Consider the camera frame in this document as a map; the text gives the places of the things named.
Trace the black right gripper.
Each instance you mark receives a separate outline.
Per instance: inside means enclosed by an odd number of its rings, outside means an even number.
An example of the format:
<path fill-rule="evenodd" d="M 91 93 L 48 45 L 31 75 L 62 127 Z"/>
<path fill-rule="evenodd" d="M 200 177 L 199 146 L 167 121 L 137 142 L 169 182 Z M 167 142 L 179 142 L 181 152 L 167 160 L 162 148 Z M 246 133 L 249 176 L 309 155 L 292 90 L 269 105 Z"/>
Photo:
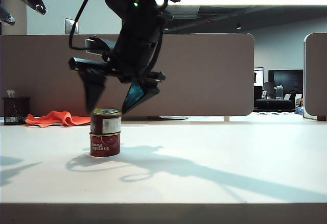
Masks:
<path fill-rule="evenodd" d="M 68 62 L 83 82 L 87 114 L 93 111 L 101 97 L 107 76 L 116 77 L 121 83 L 132 82 L 122 105 L 123 114 L 159 94 L 158 82 L 164 81 L 166 76 L 152 69 L 161 49 L 162 31 L 158 30 L 157 42 L 140 40 L 122 32 L 117 41 L 91 36 L 85 40 L 85 47 L 73 46 L 74 31 L 70 32 L 71 49 L 97 54 L 103 59 L 97 62 L 73 57 Z"/>

